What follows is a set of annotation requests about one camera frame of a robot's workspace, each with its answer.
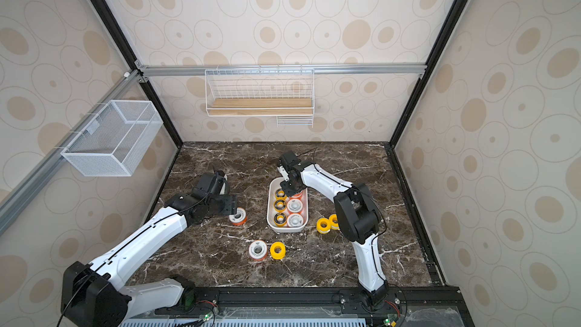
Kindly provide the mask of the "orange white tape roll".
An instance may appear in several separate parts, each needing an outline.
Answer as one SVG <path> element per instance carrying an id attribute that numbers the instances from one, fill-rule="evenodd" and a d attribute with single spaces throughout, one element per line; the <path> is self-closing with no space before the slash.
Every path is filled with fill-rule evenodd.
<path id="1" fill-rule="evenodd" d="M 248 215 L 245 209 L 238 207 L 233 215 L 229 215 L 228 219 L 234 226 L 242 226 L 248 220 Z"/>
<path id="2" fill-rule="evenodd" d="M 289 228 L 301 228 L 305 224 L 305 220 L 299 213 L 292 213 L 287 218 L 287 226 Z"/>
<path id="3" fill-rule="evenodd" d="M 264 260 L 268 256 L 269 248 L 266 242 L 262 240 L 256 240 L 252 242 L 248 248 L 248 253 L 250 257 L 255 261 Z"/>
<path id="4" fill-rule="evenodd" d="M 300 192 L 299 194 L 293 195 L 290 199 L 301 199 L 304 196 L 304 192 Z"/>
<path id="5" fill-rule="evenodd" d="M 299 198 L 290 198 L 287 201 L 287 211 L 289 214 L 301 213 L 304 210 L 304 203 Z"/>

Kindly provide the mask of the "yellow black label tape roll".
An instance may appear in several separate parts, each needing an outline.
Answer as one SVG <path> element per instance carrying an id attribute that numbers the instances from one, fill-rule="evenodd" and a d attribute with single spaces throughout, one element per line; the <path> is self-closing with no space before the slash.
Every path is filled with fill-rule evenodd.
<path id="1" fill-rule="evenodd" d="M 275 199 L 276 200 L 285 200 L 286 198 L 287 198 L 287 195 L 285 194 L 284 190 L 277 189 L 275 191 Z"/>
<path id="2" fill-rule="evenodd" d="M 287 202 L 284 198 L 277 198 L 273 207 L 277 213 L 283 213 L 287 208 Z"/>
<path id="3" fill-rule="evenodd" d="M 287 214 L 286 213 L 276 213 L 273 217 L 273 222 L 276 227 L 285 227 L 287 225 Z"/>

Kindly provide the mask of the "white plastic storage box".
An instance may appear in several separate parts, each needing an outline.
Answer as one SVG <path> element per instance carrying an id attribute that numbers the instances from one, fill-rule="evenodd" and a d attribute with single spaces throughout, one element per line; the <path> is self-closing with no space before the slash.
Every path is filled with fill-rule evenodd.
<path id="1" fill-rule="evenodd" d="M 300 213 L 300 215 L 302 215 L 304 220 L 305 220 L 304 226 L 301 228 L 289 228 L 287 225 L 285 227 L 276 227 L 274 222 L 273 222 L 273 217 L 277 213 L 273 207 L 273 204 L 275 202 L 275 191 L 277 189 L 281 189 L 281 182 L 283 180 L 284 180 L 283 177 L 275 178 L 274 180 L 272 180 L 272 182 L 269 185 L 269 198 L 268 198 L 268 204 L 267 204 L 266 221 L 267 221 L 269 227 L 272 230 L 274 230 L 276 233 L 300 233 L 304 230 L 304 228 L 307 225 L 307 222 L 309 220 L 308 192 L 306 189 L 304 189 L 302 191 L 302 192 L 304 192 L 304 196 L 301 198 L 301 201 L 304 203 L 304 210 Z M 290 199 L 290 195 L 287 195 L 286 202 L 289 199 Z M 287 211 L 287 208 L 283 213 L 286 213 L 287 217 L 290 215 L 289 212 Z"/>

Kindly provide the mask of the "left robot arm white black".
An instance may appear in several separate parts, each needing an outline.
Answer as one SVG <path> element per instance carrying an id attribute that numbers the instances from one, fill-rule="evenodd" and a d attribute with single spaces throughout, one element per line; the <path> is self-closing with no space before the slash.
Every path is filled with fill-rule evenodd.
<path id="1" fill-rule="evenodd" d="M 195 284 L 173 276 L 128 286 L 130 277 L 170 239 L 212 216 L 233 216 L 236 196 L 221 170 L 205 173 L 197 185 L 178 193 L 145 225 L 89 263 L 75 262 L 64 272 L 61 318 L 77 326 L 118 326 L 125 320 L 167 308 L 190 313 Z"/>

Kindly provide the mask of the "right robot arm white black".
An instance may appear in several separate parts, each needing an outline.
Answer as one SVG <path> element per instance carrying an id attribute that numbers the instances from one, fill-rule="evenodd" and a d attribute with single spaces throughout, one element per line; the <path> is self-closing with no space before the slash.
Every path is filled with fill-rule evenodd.
<path id="1" fill-rule="evenodd" d="M 317 163 L 299 159 L 292 151 L 279 158 L 278 171 L 284 178 L 281 188 L 286 195 L 312 188 L 334 202 L 339 229 L 355 251 L 363 300 L 368 308 L 382 304 L 389 290 L 378 251 L 384 218 L 366 184 L 342 180 Z"/>

